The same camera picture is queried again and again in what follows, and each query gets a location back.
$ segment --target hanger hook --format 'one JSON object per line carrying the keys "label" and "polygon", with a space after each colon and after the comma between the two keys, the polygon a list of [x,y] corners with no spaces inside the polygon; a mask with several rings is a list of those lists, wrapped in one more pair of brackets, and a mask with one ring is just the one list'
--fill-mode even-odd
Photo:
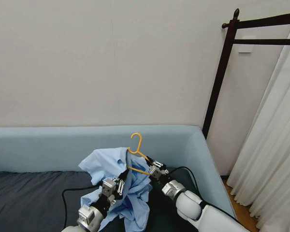
{"label": "hanger hook", "polygon": [[131,138],[133,139],[135,137],[135,135],[138,135],[140,137],[140,141],[139,141],[139,144],[137,146],[137,149],[136,151],[132,151],[130,147],[128,147],[128,151],[131,153],[131,154],[137,154],[137,153],[140,153],[140,148],[141,148],[141,144],[142,144],[142,140],[143,140],[143,137],[141,136],[140,133],[133,133],[131,135]]}

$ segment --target yellow hanger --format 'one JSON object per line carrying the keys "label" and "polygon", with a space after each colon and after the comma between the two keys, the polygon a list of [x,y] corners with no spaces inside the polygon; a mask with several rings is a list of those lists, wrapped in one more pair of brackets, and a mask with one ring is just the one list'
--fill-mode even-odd
{"label": "yellow hanger", "polygon": [[[137,149],[136,149],[136,151],[132,151],[131,148],[128,147],[128,151],[129,151],[131,154],[134,154],[134,155],[135,155],[135,154],[139,154],[139,155],[142,156],[144,159],[150,161],[149,158],[148,158],[146,155],[144,155],[142,152],[140,152],[140,148],[141,148],[141,144],[142,144],[142,139],[143,139],[142,136],[141,136],[141,134],[140,134],[140,133],[133,133],[133,134],[131,135],[131,138],[133,139],[135,135],[138,135],[138,136],[140,137],[140,141],[139,141],[139,144],[138,144],[138,146],[137,146]],[[130,167],[130,166],[127,166],[127,168],[130,169],[130,170],[133,170],[133,171],[139,172],[139,173],[143,173],[143,174],[145,174],[145,175],[150,175],[150,174],[147,173],[147,172],[144,172],[144,171],[139,170],[139,169],[136,169],[136,168],[132,168],[132,167]]]}
{"label": "yellow hanger", "polygon": [[131,153],[131,154],[139,154],[140,156],[144,157],[145,160],[148,160],[149,161],[149,158],[144,155],[142,152],[140,152],[140,148],[141,148],[141,144],[142,144],[142,140],[143,140],[143,137],[141,136],[140,133],[133,133],[131,135],[131,138],[133,139],[135,135],[138,135],[140,137],[140,141],[139,141],[139,145],[137,146],[137,149],[136,151],[132,151],[130,147],[128,147],[128,151]]}

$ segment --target dark gray mattress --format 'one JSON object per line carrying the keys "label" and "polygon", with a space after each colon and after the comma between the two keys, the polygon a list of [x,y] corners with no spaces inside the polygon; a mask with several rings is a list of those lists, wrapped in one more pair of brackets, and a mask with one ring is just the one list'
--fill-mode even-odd
{"label": "dark gray mattress", "polygon": [[[189,173],[178,170],[173,174],[190,191],[197,193]],[[0,232],[59,232],[64,223],[61,192],[69,188],[91,186],[89,174],[84,172],[8,173],[0,172]],[[196,231],[180,218],[170,199],[165,197],[158,183],[152,182],[149,195],[149,219],[146,231]],[[94,189],[68,191],[67,225],[76,225],[80,197]],[[123,219],[118,217],[103,232],[125,231]]]}

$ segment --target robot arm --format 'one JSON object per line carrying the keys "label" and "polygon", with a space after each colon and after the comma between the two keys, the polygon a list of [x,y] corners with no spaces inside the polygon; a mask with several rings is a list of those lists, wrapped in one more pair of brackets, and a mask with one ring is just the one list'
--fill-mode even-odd
{"label": "robot arm", "polygon": [[248,232],[234,218],[210,205],[195,193],[171,178],[166,165],[150,161],[151,178],[158,180],[164,195],[175,201],[178,215],[190,222],[199,232]]}
{"label": "robot arm", "polygon": [[97,232],[102,220],[106,218],[110,206],[114,205],[116,200],[122,199],[128,171],[121,173],[118,178],[103,181],[99,199],[90,206],[83,205],[78,210],[78,226],[69,226],[62,232]]}

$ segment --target light blue headboard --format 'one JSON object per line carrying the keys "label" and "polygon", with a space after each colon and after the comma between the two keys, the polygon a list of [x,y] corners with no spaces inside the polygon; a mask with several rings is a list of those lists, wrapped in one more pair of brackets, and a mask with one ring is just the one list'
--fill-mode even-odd
{"label": "light blue headboard", "polygon": [[109,126],[77,128],[0,128],[0,171],[79,171],[77,165],[94,149],[137,147],[170,167],[194,172],[205,200],[233,215],[229,198],[199,127]]}

